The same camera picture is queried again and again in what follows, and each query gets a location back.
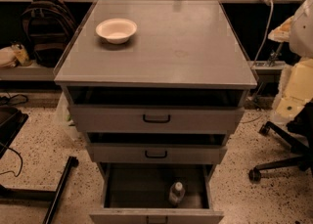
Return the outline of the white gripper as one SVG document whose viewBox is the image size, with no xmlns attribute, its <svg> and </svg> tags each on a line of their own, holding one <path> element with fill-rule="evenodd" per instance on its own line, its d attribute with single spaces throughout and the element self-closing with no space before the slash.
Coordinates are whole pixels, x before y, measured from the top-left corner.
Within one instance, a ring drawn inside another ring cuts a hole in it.
<svg viewBox="0 0 313 224">
<path fill-rule="evenodd" d="M 293 17 L 273 29 L 268 38 L 275 42 L 289 42 Z M 301 58 L 294 66 L 285 65 L 279 82 L 279 92 L 272 104 L 271 120 L 283 124 L 294 120 L 313 100 L 313 60 Z"/>
</svg>

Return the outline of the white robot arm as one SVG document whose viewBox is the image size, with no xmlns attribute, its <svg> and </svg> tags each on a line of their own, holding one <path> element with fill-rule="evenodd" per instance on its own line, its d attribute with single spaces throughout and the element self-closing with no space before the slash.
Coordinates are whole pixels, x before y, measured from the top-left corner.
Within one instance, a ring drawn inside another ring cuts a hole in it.
<svg viewBox="0 0 313 224">
<path fill-rule="evenodd" d="M 272 105 L 271 119 L 288 123 L 313 100 L 313 0 L 305 0 L 268 38 L 288 42 L 290 50 L 300 57 L 294 66 L 283 68 L 279 92 Z"/>
</svg>

